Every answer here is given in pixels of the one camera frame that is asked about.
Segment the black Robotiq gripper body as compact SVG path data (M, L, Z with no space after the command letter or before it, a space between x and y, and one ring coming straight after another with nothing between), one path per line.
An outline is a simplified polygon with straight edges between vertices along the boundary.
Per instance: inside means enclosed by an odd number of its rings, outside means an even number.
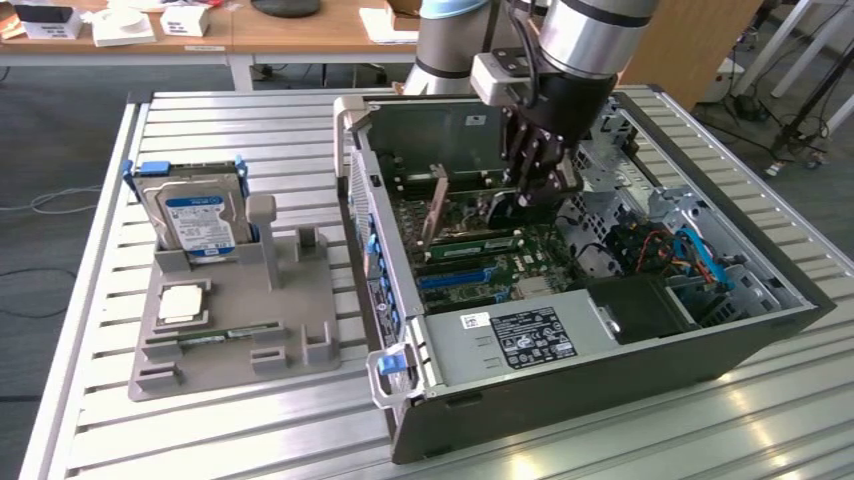
M618 82L618 75L590 79L567 73L538 77L536 100L524 118L564 145L576 145L598 118Z

